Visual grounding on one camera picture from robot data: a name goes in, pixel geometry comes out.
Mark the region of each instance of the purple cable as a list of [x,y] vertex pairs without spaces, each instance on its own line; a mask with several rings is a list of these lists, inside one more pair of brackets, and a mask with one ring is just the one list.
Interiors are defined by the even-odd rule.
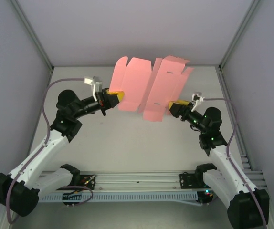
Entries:
[[[49,137],[50,137],[50,124],[49,124],[49,120],[47,118],[47,115],[46,115],[46,112],[45,112],[45,109],[44,109],[44,104],[45,104],[45,100],[46,100],[46,97],[47,97],[47,93],[48,93],[48,90],[53,86],[55,85],[56,83],[59,83],[59,82],[63,82],[63,81],[84,81],[84,78],[66,78],[66,79],[61,79],[61,80],[56,80],[54,81],[53,83],[51,83],[47,89],[45,90],[44,92],[44,95],[43,95],[43,100],[42,100],[42,115],[46,121],[46,124],[47,124],[47,137],[46,137],[46,140],[44,141],[44,144],[37,150],[37,152],[27,161],[27,163],[21,168],[21,170],[19,171],[19,173],[16,175],[16,177],[13,179],[12,183],[10,184],[10,187],[9,187],[9,190],[7,192],[7,198],[6,198],[6,210],[7,210],[7,218],[8,218],[8,222],[9,224],[13,224],[17,221],[18,217],[17,216],[14,220],[11,219],[11,212],[10,212],[10,196],[11,196],[11,192],[12,192],[12,189],[14,187],[14,184],[16,183],[16,181],[18,180],[19,176],[21,175],[21,173],[26,169],[26,167],[31,163],[31,161],[33,161],[37,156],[38,154],[44,149],[45,145],[48,143],[49,141]],[[79,187],[79,186],[75,186],[75,187],[78,187],[78,188],[84,188],[86,190],[89,190],[88,188],[85,188],[83,186]]]
[[223,101],[226,101],[228,102],[234,109],[234,116],[235,116],[235,124],[234,124],[234,128],[233,128],[233,132],[232,132],[232,135],[228,141],[228,144],[227,144],[227,147],[226,147],[226,155],[229,159],[229,162],[231,163],[232,167],[234,168],[234,170],[236,170],[237,174],[239,175],[240,179],[242,180],[242,182],[245,184],[245,186],[247,187],[248,191],[251,193],[251,196],[253,198],[253,200],[255,201],[255,204],[259,210],[259,213],[260,213],[260,216],[261,216],[261,219],[262,219],[262,223],[263,223],[263,227],[265,229],[267,229],[267,226],[266,226],[266,220],[265,220],[265,217],[264,217],[264,214],[263,214],[263,211],[260,207],[260,204],[255,196],[255,194],[253,193],[251,187],[246,183],[246,180],[244,179],[244,177],[242,176],[242,174],[240,173],[239,169],[237,168],[237,166],[234,164],[234,162],[232,161],[232,158],[230,157],[230,152],[229,152],[229,146],[231,144],[231,141],[236,133],[236,130],[237,130],[237,127],[238,127],[238,117],[237,117],[237,111],[236,111],[236,107],[235,105],[232,103],[231,100],[228,100],[228,99],[224,99],[224,98],[212,98],[212,99],[204,99],[205,101],[216,101],[216,100],[223,100]]

